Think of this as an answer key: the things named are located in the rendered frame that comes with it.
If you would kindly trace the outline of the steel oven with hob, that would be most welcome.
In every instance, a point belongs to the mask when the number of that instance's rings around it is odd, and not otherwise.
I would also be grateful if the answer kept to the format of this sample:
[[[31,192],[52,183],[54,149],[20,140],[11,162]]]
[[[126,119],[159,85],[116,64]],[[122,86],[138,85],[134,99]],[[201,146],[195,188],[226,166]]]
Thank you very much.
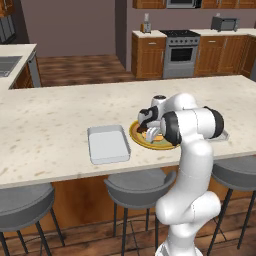
[[[163,77],[192,77],[200,35],[191,30],[161,30],[167,36]]]

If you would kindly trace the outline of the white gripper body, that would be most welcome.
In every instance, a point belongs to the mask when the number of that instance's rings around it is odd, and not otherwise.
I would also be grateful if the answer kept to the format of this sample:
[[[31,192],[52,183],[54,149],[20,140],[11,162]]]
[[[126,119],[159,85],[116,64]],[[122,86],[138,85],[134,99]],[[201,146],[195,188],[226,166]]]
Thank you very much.
[[[146,132],[146,140],[153,141],[154,138],[160,133],[159,127],[150,127]]]

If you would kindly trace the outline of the steel sink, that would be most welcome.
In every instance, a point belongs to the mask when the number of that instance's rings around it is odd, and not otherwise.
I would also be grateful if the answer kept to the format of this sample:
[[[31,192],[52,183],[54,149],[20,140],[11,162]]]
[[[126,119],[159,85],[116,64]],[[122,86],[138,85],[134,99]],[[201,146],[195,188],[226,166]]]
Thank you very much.
[[[20,59],[21,56],[0,56],[0,77],[8,77]]]

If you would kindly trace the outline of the grey toaster oven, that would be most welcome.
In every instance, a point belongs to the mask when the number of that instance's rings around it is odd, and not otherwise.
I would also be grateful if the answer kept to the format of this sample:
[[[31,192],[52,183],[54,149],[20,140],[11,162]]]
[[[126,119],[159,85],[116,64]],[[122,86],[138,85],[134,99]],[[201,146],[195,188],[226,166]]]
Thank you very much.
[[[212,18],[211,29],[217,32],[236,31],[238,29],[238,18],[223,18],[214,16]]]

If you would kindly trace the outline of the steel microwave oven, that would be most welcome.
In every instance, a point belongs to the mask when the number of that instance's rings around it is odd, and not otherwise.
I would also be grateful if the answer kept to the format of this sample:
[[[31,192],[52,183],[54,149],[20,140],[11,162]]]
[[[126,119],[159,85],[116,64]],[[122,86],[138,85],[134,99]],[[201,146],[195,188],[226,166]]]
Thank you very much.
[[[167,9],[192,9],[200,8],[202,0],[167,0]]]

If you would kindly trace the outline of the orange vegetable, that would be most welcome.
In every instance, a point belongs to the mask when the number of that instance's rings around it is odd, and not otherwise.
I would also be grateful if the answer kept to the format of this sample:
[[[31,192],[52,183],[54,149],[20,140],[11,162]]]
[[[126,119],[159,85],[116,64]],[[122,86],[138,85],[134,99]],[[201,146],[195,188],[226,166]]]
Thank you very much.
[[[142,132],[142,137],[146,140],[146,132],[145,132],[145,131]],[[163,135],[162,135],[162,134],[158,134],[158,135],[154,138],[153,141],[161,141],[161,140],[163,140],[163,139],[164,139]]]

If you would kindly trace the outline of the grey bar stool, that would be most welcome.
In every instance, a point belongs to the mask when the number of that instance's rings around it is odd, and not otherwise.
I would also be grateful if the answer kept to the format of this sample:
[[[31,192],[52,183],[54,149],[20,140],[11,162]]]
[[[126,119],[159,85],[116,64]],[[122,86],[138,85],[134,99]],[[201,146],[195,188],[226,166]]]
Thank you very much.
[[[121,255],[125,252],[128,210],[145,209],[146,222],[149,222],[150,209],[168,192],[175,178],[175,171],[165,174],[161,168],[154,168],[111,174],[104,180],[114,202],[114,221],[117,221],[117,206],[124,208]]]
[[[48,256],[52,256],[47,240],[40,225],[40,220],[51,213],[60,241],[65,245],[54,210],[55,190],[51,183],[0,189],[0,242],[5,256],[10,256],[5,232],[16,231],[25,253],[28,249],[21,234],[21,229],[35,224]]]
[[[207,256],[210,256],[213,244],[234,190],[252,192],[251,201],[244,220],[237,248],[240,248],[242,245],[243,237],[254,205],[254,200],[256,199],[256,156],[217,160],[213,165],[212,177],[220,184],[226,186],[228,191],[221,206],[220,214],[218,215],[218,223],[209,245]]]

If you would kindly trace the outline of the wooden base cupboards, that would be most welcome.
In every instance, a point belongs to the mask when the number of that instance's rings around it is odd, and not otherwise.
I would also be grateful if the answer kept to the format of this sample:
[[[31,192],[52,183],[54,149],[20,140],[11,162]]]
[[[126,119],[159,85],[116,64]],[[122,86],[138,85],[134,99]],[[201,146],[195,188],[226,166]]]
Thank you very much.
[[[256,61],[256,36],[202,36],[195,76],[251,76]]]

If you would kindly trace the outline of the steel dishwasher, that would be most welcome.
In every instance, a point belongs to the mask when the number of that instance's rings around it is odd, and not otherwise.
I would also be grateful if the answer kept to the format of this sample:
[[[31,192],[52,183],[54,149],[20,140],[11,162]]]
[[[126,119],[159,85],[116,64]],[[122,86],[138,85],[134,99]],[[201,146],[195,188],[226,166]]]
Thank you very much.
[[[40,88],[41,79],[40,79],[40,74],[39,74],[38,65],[37,65],[36,51],[33,51],[29,56],[28,66],[29,66],[33,86],[35,88]]]

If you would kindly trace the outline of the wooden base cupboard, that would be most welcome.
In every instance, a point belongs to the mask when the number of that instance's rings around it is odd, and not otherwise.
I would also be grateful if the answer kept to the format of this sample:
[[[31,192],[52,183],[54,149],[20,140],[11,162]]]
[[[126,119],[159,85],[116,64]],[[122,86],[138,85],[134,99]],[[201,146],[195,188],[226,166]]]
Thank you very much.
[[[131,71],[136,78],[161,78],[165,54],[165,37],[132,35]]]

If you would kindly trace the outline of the large yellow plate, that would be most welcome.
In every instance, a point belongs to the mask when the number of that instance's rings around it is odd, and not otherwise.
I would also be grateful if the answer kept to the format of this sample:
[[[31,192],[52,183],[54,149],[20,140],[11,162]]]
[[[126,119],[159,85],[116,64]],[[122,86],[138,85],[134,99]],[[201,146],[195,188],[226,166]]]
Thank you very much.
[[[142,137],[142,133],[137,132],[138,127],[139,127],[139,123],[137,121],[134,121],[129,128],[130,137],[137,144],[152,150],[174,149],[174,146],[170,142],[168,142],[165,138],[161,141],[148,142]]]

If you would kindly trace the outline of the wooden wall cupboard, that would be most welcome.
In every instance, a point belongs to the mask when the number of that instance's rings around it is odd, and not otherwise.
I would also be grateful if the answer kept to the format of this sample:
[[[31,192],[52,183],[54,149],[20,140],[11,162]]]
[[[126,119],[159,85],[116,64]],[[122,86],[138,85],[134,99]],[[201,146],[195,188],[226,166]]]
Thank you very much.
[[[166,0],[133,0],[136,9],[165,9]]]

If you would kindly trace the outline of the wooden wall cupboards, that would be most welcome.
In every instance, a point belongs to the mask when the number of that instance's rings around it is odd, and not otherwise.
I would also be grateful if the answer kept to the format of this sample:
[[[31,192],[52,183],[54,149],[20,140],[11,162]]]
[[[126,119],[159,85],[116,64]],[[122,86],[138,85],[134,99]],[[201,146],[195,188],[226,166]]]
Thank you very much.
[[[256,0],[202,0],[203,9],[256,9]]]

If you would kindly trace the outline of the blender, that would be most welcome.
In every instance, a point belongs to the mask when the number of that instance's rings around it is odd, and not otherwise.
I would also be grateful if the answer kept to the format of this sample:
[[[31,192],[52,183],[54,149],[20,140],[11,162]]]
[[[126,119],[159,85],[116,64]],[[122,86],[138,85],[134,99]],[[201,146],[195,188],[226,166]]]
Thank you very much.
[[[144,22],[142,24],[141,31],[143,33],[150,33],[151,32],[151,23],[149,22],[149,14],[148,13],[146,13],[144,15]]]

